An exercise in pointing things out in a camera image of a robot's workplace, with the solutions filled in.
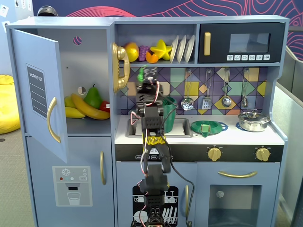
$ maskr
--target geometric tile backsplash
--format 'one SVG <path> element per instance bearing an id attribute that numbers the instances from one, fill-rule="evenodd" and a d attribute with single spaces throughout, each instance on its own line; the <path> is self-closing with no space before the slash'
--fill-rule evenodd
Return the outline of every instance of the geometric tile backsplash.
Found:
<path id="1" fill-rule="evenodd" d="M 249 83 L 246 87 L 248 107 L 241 106 L 243 95 L 243 69 L 230 68 L 230 82 L 227 96 L 232 99 L 232 105 L 228 108 L 222 106 L 224 96 L 224 68 L 209 68 L 212 71 L 212 82 L 209 88 L 209 96 L 212 98 L 212 107 L 209 110 L 202 110 L 202 101 L 207 93 L 207 86 L 210 84 L 210 76 L 205 85 L 205 75 L 208 68 L 190 68 L 191 85 L 188 91 L 189 97 L 194 100 L 194 109 L 183 111 L 181 100 L 187 96 L 187 87 L 190 84 L 189 73 L 186 68 L 158 68 L 158 81 L 162 84 L 163 94 L 176 99 L 179 107 L 177 114 L 188 115 L 238 115 L 247 109 L 257 109 L 262 112 L 263 101 L 266 89 L 267 68 L 250 68 Z M 130 78 L 127 86 L 118 92 L 120 96 L 120 108 L 122 115 L 130 114 L 135 109 L 135 82 L 137 80 L 138 68 L 131 68 Z"/>

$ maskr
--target purple grapes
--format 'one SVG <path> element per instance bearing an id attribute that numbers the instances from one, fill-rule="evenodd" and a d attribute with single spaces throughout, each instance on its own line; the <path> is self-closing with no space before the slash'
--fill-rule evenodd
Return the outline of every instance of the purple grapes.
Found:
<path id="1" fill-rule="evenodd" d="M 146 52 L 150 51 L 149 46 L 140 46 L 139 47 L 139 61 L 145 61 Z"/>

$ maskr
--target cup icon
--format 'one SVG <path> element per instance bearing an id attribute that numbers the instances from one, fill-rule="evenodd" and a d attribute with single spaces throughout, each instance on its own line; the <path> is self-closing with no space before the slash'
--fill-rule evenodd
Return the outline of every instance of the cup icon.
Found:
<path id="1" fill-rule="evenodd" d="M 68 192 L 67 197 L 71 206 L 79 206 L 80 205 L 80 192 Z"/>

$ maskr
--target sink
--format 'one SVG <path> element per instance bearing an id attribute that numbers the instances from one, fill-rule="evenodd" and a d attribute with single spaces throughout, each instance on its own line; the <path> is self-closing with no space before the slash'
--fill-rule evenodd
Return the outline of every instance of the sink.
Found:
<path id="1" fill-rule="evenodd" d="M 131 125 L 131 120 L 127 123 L 126 137 L 142 137 L 141 120 L 138 120 L 134 125 Z M 175 119 L 174 126 L 171 132 L 165 134 L 166 137 L 193 137 L 190 129 L 189 120 L 186 118 Z"/>

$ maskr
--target yellow bean bag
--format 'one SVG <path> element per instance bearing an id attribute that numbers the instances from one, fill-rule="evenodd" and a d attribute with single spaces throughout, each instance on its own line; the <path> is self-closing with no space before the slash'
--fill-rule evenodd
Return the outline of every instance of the yellow bean bag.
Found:
<path id="1" fill-rule="evenodd" d="M 0 134 L 20 128 L 14 79 L 0 75 Z"/>

